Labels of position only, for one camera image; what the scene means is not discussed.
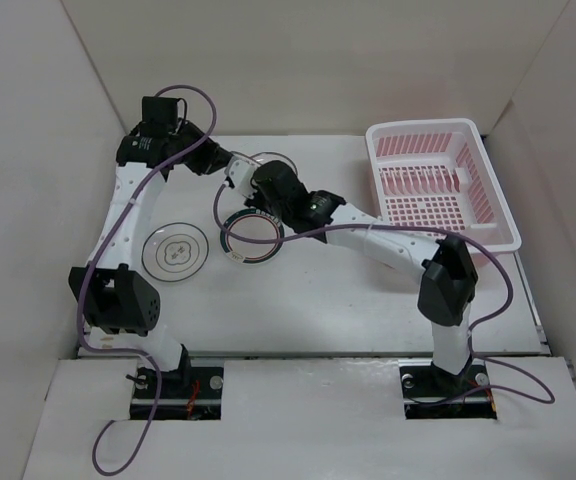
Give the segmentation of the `white plate green rim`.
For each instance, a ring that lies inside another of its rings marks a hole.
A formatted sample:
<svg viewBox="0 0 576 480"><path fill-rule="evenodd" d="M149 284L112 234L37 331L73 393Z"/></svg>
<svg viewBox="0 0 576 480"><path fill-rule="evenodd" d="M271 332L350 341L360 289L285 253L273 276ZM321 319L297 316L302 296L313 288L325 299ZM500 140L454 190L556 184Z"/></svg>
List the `white plate green rim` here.
<svg viewBox="0 0 576 480"><path fill-rule="evenodd" d="M226 257L253 266L274 259L282 248L285 230L280 220L259 209L247 208L230 215L223 223L219 244Z"/></svg>

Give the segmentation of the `orange sunburst plate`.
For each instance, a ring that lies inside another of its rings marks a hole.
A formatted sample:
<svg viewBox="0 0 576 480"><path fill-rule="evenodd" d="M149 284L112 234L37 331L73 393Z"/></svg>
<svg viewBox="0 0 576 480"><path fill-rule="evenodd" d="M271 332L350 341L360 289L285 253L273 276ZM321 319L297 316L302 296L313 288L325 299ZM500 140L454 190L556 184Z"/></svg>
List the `orange sunburst plate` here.
<svg viewBox="0 0 576 480"><path fill-rule="evenodd" d="M255 154L244 154L243 152L233 151L233 154L250 159L259 165L267 164L271 161L280 161L288 165L295 174L298 174L298 168L294 161L287 155L277 151L262 151Z"/></svg>

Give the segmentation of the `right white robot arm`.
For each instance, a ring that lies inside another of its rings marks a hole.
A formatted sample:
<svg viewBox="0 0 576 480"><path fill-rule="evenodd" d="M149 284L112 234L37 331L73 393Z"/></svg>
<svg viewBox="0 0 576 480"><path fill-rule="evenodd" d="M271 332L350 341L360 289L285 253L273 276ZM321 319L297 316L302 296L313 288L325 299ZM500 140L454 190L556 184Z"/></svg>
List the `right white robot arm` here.
<svg viewBox="0 0 576 480"><path fill-rule="evenodd" d="M249 165L233 184L247 205L277 217L293 232L409 275L419 285L417 308L431 323L432 366L453 378L466 373L472 361L468 317L478 274L462 239L395 232L339 195L307 190L281 161Z"/></svg>

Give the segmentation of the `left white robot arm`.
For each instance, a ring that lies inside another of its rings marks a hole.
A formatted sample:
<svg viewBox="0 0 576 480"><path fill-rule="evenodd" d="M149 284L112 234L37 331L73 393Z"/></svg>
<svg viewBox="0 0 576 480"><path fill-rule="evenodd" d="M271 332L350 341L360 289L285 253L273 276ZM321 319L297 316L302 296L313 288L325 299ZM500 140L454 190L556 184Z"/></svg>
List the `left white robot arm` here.
<svg viewBox="0 0 576 480"><path fill-rule="evenodd" d="M138 271L147 228L170 171L184 165L197 175L224 169L232 153L190 121L140 122L117 150L115 187L102 233L86 265L71 269L77 332L86 327L115 340L111 351L151 360L162 374L183 380L187 349L159 317L159 292Z"/></svg>

